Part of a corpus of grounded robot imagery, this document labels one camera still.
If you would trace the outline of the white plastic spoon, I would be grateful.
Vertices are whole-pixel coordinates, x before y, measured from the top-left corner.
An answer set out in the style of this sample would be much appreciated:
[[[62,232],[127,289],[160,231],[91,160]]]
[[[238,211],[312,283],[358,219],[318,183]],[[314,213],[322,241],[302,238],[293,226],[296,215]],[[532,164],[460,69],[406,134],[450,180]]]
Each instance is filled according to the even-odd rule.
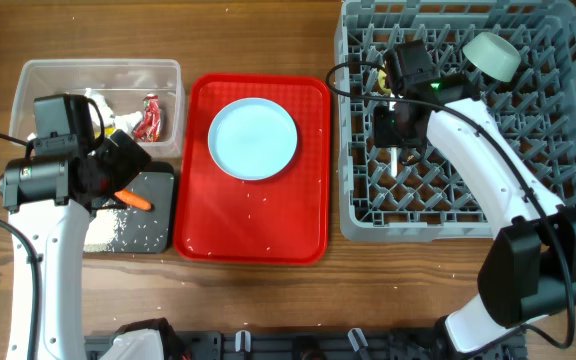
[[[396,113],[395,113],[396,102],[389,103],[389,110],[391,111],[391,130],[395,132],[396,130]],[[393,145],[390,148],[391,162],[390,162],[390,175],[395,178],[398,175],[398,155],[399,149]]]

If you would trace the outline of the red snack wrapper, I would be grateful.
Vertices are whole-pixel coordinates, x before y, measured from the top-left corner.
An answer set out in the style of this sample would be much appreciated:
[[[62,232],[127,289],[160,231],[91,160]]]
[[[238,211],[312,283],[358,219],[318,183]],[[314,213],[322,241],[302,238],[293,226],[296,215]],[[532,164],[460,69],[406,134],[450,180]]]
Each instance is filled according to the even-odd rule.
[[[143,117],[133,128],[133,137],[141,142],[158,142],[162,127],[162,110],[159,97],[155,94],[148,94],[143,102]]]

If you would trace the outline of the green bowl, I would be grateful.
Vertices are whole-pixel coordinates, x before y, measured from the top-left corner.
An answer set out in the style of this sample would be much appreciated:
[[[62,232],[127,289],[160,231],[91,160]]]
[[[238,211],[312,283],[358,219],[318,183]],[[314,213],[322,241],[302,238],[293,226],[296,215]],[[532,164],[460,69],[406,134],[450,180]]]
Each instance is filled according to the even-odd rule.
[[[519,51],[504,38],[483,32],[463,47],[466,59],[484,74],[510,82],[521,62]]]

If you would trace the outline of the orange carrot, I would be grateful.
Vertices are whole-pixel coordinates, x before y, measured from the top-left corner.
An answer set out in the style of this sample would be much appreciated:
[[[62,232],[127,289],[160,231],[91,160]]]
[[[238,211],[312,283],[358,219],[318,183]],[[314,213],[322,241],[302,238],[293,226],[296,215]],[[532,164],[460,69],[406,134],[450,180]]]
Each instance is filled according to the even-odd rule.
[[[153,209],[153,205],[148,200],[131,191],[121,190],[115,192],[114,196],[127,206],[134,207],[146,212],[149,212]]]

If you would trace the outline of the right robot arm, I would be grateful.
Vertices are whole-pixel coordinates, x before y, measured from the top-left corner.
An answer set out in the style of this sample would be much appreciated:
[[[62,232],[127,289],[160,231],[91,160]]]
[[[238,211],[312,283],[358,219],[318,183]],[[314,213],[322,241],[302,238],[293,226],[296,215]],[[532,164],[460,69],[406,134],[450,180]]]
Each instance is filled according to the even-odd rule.
[[[490,225],[478,292],[434,329],[436,359],[467,359],[522,331],[566,349],[575,334],[576,206],[567,206],[503,138],[464,75],[440,76],[423,41],[389,50],[391,94],[374,111],[378,146],[432,145],[454,166]]]

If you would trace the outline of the white tissue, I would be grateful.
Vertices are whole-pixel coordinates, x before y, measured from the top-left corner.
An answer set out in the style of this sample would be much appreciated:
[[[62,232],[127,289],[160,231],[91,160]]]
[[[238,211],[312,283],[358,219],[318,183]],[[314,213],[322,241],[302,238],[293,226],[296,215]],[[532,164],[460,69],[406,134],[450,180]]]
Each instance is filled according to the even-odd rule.
[[[142,120],[143,113],[140,111],[126,115],[115,115],[113,117],[113,127],[116,130],[122,130],[126,134],[131,135]]]
[[[89,105],[89,112],[93,124],[96,127],[99,127],[100,118],[102,118],[105,128],[113,127],[114,111],[108,105],[106,98],[101,93],[93,90],[92,88],[87,88],[84,95],[96,104],[96,107]]]

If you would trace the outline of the yellow silver foil wrapper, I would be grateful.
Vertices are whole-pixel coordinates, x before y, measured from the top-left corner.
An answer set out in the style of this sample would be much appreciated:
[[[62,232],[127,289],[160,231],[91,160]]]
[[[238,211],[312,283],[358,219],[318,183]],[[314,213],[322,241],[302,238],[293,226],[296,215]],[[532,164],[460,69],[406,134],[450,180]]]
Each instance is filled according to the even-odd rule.
[[[105,128],[105,129],[104,129],[104,132],[96,131],[95,134],[94,134],[94,138],[95,138],[95,139],[98,139],[98,138],[109,137],[109,136],[111,136],[115,131],[116,131],[116,128],[114,128],[114,127]]]

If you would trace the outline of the light blue plate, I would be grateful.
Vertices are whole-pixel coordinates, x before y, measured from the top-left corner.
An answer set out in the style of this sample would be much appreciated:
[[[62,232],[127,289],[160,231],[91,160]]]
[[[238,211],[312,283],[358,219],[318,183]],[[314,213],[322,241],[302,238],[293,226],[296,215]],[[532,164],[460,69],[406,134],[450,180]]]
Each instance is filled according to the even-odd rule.
[[[207,146],[214,164],[243,181],[261,181],[289,165],[299,143],[296,122],[269,99],[235,100],[213,118]]]

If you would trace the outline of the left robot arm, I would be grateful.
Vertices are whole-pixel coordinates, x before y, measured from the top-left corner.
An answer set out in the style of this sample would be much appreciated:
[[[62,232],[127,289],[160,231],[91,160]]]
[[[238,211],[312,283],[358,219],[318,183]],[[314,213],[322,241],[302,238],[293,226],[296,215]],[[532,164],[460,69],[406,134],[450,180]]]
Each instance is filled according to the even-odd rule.
[[[34,101],[38,134],[0,180],[13,233],[7,356],[82,359],[82,259],[92,205],[124,189],[150,162],[127,134],[95,131],[84,95]]]

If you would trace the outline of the white rice pile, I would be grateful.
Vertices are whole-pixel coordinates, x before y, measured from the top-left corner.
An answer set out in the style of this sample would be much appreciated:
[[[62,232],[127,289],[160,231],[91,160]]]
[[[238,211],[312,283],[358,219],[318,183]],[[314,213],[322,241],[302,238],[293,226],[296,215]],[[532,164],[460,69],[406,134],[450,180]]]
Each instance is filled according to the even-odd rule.
[[[169,216],[160,211],[108,209],[97,211],[84,244],[86,253],[156,254],[169,240]]]

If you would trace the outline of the yellow plastic cup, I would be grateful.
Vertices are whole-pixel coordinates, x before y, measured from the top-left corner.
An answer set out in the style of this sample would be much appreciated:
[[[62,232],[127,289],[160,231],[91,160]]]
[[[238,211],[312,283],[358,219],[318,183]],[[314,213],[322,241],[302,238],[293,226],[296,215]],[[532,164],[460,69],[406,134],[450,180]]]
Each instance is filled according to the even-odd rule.
[[[389,96],[391,94],[391,88],[387,82],[387,74],[383,70],[378,71],[377,85],[379,87],[379,93]]]

